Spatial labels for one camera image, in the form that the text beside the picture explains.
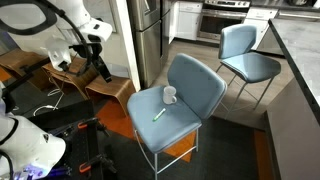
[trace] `drawer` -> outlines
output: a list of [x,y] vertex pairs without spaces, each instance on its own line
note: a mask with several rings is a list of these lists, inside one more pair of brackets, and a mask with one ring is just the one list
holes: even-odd
[[202,3],[179,1],[179,11],[201,13]]
[[266,8],[250,8],[247,13],[247,19],[260,19],[269,20],[274,18],[278,13],[278,9],[266,9]]

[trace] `white mug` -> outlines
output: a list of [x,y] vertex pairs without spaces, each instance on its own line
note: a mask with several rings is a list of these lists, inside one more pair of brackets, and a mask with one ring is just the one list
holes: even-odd
[[174,88],[173,86],[166,86],[163,89],[163,102],[165,104],[172,104],[177,102],[177,98],[176,98],[176,88]]

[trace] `chair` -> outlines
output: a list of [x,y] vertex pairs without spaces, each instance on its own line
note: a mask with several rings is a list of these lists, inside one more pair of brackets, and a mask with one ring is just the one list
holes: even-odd
[[129,78],[112,76],[112,81],[107,83],[101,75],[97,76],[86,86],[86,92],[90,99],[97,101],[101,96],[111,96],[117,99],[124,114],[128,115],[127,103],[129,97],[136,92],[133,82]]
[[[74,58],[70,64],[69,71],[78,72],[85,63],[86,61],[82,58]],[[86,93],[85,87],[99,75],[93,65],[91,65],[81,76],[57,71],[53,68],[51,63],[44,65],[42,68],[63,94],[68,94],[76,87],[85,100],[90,99]]]
[[257,100],[254,107],[255,110],[274,77],[281,72],[281,65],[279,62],[261,54],[249,52],[256,42],[256,32],[257,28],[255,26],[246,24],[233,25],[222,29],[219,49],[221,65],[216,72],[218,73],[219,69],[222,66],[225,66],[235,73],[228,86],[233,82],[236,76],[239,76],[245,81],[231,108],[227,108],[228,113],[225,116],[225,119],[231,111],[235,111],[233,110],[234,105],[237,103],[247,84],[258,83],[270,79],[259,99],[245,90]]
[[[19,48],[13,49],[0,56],[0,67],[3,68],[10,76],[19,79],[26,74],[23,67],[30,67],[36,63],[46,59],[34,52],[25,52]],[[42,69],[37,69],[32,72],[33,77],[28,80],[30,84],[40,91],[46,90],[52,86],[46,74]]]
[[[133,94],[128,101],[135,137],[142,153],[157,175],[184,155],[198,151],[198,129],[208,119],[226,93],[227,84],[209,67],[198,60],[178,54],[169,71],[168,82],[177,89],[177,102],[166,105],[162,101],[163,86]],[[165,113],[155,122],[152,119],[163,109]],[[191,132],[196,131],[196,144],[167,166],[158,170],[158,154]],[[147,158],[138,138],[154,154],[154,166]]]

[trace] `wall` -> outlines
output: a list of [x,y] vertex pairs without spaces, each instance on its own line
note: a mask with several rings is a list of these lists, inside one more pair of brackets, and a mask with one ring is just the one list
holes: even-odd
[[[100,55],[108,65],[111,74],[130,77],[138,91],[140,82],[126,0],[110,0],[110,3],[117,32],[112,33],[108,41],[102,43],[103,51]],[[52,35],[63,38],[55,26],[36,35],[11,34],[11,37],[21,49],[46,55],[45,40]]]

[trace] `pen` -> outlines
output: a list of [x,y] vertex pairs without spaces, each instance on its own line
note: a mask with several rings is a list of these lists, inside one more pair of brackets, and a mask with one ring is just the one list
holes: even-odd
[[156,121],[159,119],[159,117],[166,111],[166,108],[163,108],[156,117],[153,118],[153,121]]

